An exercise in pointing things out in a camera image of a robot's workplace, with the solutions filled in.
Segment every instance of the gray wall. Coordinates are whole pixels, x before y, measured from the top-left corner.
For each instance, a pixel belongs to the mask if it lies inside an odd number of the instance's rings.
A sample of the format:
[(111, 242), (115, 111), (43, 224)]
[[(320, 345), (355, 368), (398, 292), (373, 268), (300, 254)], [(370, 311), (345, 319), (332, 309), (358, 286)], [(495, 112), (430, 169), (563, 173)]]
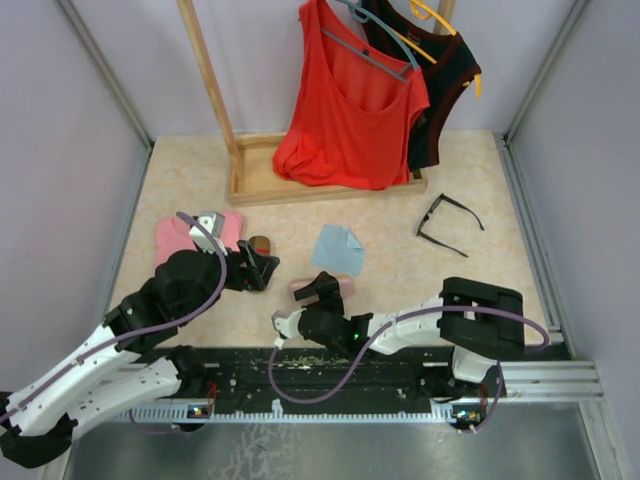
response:
[[(0, 389), (99, 321), (145, 152), (52, 0), (0, 2)], [(0, 457), (3, 480), (35, 478)]]
[[(152, 136), (217, 130), (175, 0), (74, 2)], [(414, 18), (408, 0), (392, 2)], [(234, 128), (286, 130), (300, 85), (302, 1), (194, 3)], [(447, 128), (506, 131), (572, 3), (459, 0), (452, 24), (483, 69), (484, 94), (468, 89)], [(343, 5), (329, 4), (348, 18)]]
[(578, 352), (596, 362), (636, 475), (638, 18), (639, 2), (591, 2), (515, 141)]

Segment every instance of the marble floor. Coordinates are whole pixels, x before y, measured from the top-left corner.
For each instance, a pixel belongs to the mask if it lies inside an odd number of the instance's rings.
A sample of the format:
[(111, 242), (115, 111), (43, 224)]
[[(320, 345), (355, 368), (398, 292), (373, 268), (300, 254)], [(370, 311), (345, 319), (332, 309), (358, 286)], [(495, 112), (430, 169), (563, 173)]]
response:
[[(272, 254), (281, 259), (268, 289), (262, 293), (225, 291), (213, 308), (165, 345), (273, 345), (276, 335), (271, 315), (297, 308), (288, 293), (290, 281), (319, 273), (310, 259), (327, 223), (350, 228), (366, 249), (364, 268), (355, 279), (356, 293), (345, 302), (347, 315), (408, 308), (438, 295), (444, 278), (461, 276), (518, 290), (524, 295), (525, 315), (546, 328), (493, 134), (488, 130), (445, 131), (440, 148), (441, 164), (427, 170), (429, 185), (423, 195), (374, 195), (237, 209), (246, 218), (243, 237), (269, 237)], [(230, 209), (227, 178), (228, 156), (221, 137), (158, 139), (115, 287), (114, 305), (153, 275), (156, 222), (176, 210), (198, 214)], [(486, 231), (467, 212), (443, 204), (429, 220), (428, 232), (465, 251), (469, 258), (415, 235), (422, 216), (443, 192), (471, 208)], [(539, 335), (526, 330), (526, 341), (537, 343)]]

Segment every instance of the light blue napkin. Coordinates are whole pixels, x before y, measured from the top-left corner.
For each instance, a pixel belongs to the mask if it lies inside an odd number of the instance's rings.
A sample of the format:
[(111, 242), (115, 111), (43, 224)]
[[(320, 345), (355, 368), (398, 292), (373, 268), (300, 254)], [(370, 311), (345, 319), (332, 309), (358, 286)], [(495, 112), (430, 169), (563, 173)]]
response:
[(365, 255), (362, 244), (351, 230), (338, 225), (325, 225), (313, 249), (311, 264), (355, 277), (362, 271)]

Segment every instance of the sunglasses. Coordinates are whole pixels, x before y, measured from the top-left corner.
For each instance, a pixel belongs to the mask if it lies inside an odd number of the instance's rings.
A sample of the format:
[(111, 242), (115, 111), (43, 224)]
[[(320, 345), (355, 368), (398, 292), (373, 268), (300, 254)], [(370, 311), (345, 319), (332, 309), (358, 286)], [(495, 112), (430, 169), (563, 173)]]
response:
[(465, 207), (463, 204), (461, 204), (460, 202), (454, 200), (453, 198), (447, 197), (444, 193), (441, 193), (440, 196), (438, 198), (436, 198), (434, 200), (434, 202), (431, 204), (431, 207), (429, 207), (429, 210), (427, 211), (427, 213), (425, 213), (424, 217), (422, 217), (422, 221), (420, 222), (420, 226), (418, 227), (418, 232), (416, 233), (416, 235), (418, 237), (424, 238), (425, 240), (435, 244), (435, 245), (439, 245), (441, 247), (445, 247), (448, 248), (449, 250), (453, 250), (456, 253), (459, 253), (460, 255), (462, 255), (465, 258), (469, 258), (469, 255), (467, 255), (466, 253), (458, 250), (457, 248), (453, 248), (449, 245), (447, 245), (446, 243), (442, 243), (440, 240), (436, 240), (433, 237), (430, 237), (429, 235), (427, 235), (426, 233), (424, 233), (422, 231), (422, 227), (424, 227), (424, 224), (427, 223), (427, 220), (429, 220), (429, 217), (431, 216), (431, 214), (434, 212), (434, 210), (436, 208), (438, 208), (438, 205), (440, 205), (440, 203), (442, 202), (447, 202), (450, 203), (451, 205), (454, 205), (458, 208), (461, 208), (462, 210), (466, 210), (467, 212), (469, 212), (471, 215), (473, 215), (474, 217), (476, 217), (476, 220), (478, 221), (478, 225), (480, 225), (480, 230), (484, 231), (484, 227), (482, 226), (482, 222), (480, 221), (480, 219), (478, 218), (478, 216), (473, 213), (473, 210), (471, 210), (468, 207)]

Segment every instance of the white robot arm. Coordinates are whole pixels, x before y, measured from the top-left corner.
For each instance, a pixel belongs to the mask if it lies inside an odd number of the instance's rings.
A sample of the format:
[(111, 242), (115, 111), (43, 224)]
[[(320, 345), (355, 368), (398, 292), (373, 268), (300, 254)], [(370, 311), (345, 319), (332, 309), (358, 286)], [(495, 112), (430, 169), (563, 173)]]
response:
[(174, 253), (58, 365), (20, 391), (0, 393), (0, 425), (6, 429), (0, 448), (6, 458), (27, 468), (41, 466), (136, 404), (200, 390), (205, 368), (196, 351), (183, 346), (141, 371), (103, 382), (109, 373), (176, 335), (178, 327), (210, 308), (223, 288), (264, 290), (280, 263), (257, 254), (243, 240), (239, 252), (225, 249), (218, 240), (221, 215), (206, 212), (197, 222), (179, 216), (192, 226), (199, 251)]
[(436, 310), (434, 307), (479, 305), (521, 315), (522, 296), (514, 290), (454, 277), (444, 281), (440, 296), (415, 307), (357, 315), (351, 320), (343, 317), (338, 282), (326, 272), (296, 294), (297, 300), (312, 295), (318, 295), (319, 300), (290, 315), (276, 312), (272, 321), (280, 337), (302, 336), (345, 356), (354, 356), (365, 343), (374, 352), (392, 355), (407, 347), (433, 345), (442, 338), (454, 344), (453, 377), (481, 383), (498, 360), (524, 349), (521, 323), (491, 315), (443, 313), (442, 309), (429, 312)]

